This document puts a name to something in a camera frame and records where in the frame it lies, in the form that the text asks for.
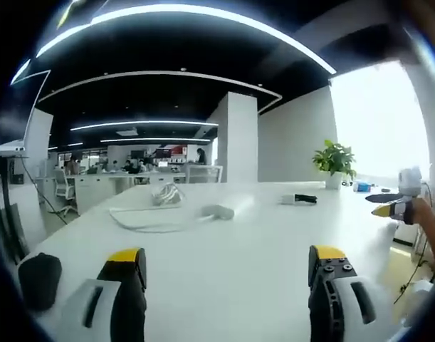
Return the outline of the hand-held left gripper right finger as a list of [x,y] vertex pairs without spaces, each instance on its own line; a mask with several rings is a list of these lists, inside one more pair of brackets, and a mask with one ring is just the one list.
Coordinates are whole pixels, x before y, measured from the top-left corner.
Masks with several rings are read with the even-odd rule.
[[311,341],[388,341],[392,302],[382,286],[359,276],[346,255],[312,245],[308,258]]

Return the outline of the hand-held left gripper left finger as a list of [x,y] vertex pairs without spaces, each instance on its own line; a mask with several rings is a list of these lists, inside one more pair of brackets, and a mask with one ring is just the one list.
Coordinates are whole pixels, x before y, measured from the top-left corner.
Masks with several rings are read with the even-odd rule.
[[85,280],[66,301],[61,341],[144,341],[147,301],[143,248],[112,254],[96,279]]

